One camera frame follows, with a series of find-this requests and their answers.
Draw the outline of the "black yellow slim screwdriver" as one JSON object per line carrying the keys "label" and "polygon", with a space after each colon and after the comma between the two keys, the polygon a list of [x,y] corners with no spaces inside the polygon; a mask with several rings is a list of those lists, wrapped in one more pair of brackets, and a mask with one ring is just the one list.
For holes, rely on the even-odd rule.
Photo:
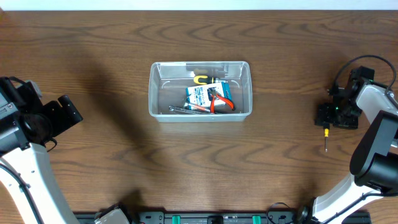
{"label": "black yellow slim screwdriver", "polygon": [[329,138],[330,128],[328,126],[325,126],[323,130],[324,130],[324,140],[325,140],[325,152],[328,152],[328,138]]}

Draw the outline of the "silver offset ring wrench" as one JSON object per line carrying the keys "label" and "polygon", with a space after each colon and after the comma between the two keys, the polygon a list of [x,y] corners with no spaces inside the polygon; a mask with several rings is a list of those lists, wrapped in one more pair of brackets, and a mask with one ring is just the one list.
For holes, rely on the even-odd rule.
{"label": "silver offset ring wrench", "polygon": [[211,114],[211,113],[200,112],[200,111],[197,111],[197,110],[179,108],[179,107],[176,107],[176,106],[169,106],[169,110],[170,111],[174,111],[174,112],[186,113],[186,114]]}

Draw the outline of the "red black handled cutters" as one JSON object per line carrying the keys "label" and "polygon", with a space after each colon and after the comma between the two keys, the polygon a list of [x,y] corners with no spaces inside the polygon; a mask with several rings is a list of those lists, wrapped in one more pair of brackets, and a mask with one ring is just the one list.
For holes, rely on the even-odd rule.
{"label": "red black handled cutters", "polygon": [[214,88],[208,89],[208,93],[211,95],[210,113],[215,114],[215,101],[220,100],[228,105],[233,111],[236,109],[234,103],[223,96],[221,96]]}

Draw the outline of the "black orange telescopic pickup tool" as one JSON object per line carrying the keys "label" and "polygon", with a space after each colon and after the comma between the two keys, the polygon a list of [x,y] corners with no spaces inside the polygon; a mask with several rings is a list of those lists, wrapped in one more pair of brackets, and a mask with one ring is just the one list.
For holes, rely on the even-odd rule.
{"label": "black orange telescopic pickup tool", "polygon": [[216,111],[211,111],[209,108],[206,108],[204,106],[200,106],[194,103],[191,103],[188,98],[183,100],[184,103],[184,107],[190,109],[190,110],[197,110],[200,112],[204,112],[204,113],[213,113],[213,114],[218,114],[218,112]]}

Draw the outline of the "blue white small box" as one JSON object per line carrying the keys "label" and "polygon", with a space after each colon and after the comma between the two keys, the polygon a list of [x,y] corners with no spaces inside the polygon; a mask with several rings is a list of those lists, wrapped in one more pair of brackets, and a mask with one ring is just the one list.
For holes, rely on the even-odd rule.
{"label": "blue white small box", "polygon": [[217,93],[229,100],[232,100],[232,95],[227,83],[213,83],[207,85],[191,86],[186,88],[186,95],[189,102],[196,105],[210,107],[212,95],[210,90],[215,90]]}

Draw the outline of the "yellow black stubby screwdriver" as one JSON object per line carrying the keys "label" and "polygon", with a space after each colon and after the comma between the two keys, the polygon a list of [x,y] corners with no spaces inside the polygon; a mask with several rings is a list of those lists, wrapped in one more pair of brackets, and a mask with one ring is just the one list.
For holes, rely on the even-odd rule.
{"label": "yellow black stubby screwdriver", "polygon": [[217,77],[209,77],[207,75],[196,75],[193,78],[194,83],[197,85],[209,85],[213,83],[226,83],[227,81],[224,79],[220,79]]}

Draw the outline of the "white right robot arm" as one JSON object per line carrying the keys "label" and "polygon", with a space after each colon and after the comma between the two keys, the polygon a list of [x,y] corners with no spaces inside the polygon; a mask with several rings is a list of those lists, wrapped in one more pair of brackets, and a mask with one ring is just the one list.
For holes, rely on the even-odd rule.
{"label": "white right robot arm", "polygon": [[370,127],[355,149],[350,173],[328,193],[316,197],[296,214],[296,223],[342,223],[366,204],[397,196],[397,102],[389,91],[364,85],[356,105]]}

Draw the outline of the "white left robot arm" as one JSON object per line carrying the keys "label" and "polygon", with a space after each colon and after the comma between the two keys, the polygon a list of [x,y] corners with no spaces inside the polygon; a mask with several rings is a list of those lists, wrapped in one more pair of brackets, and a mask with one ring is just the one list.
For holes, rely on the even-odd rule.
{"label": "white left robot arm", "polygon": [[1,106],[1,183],[24,223],[78,223],[55,180],[49,150],[60,133],[82,121],[67,95],[43,105],[36,94]]}

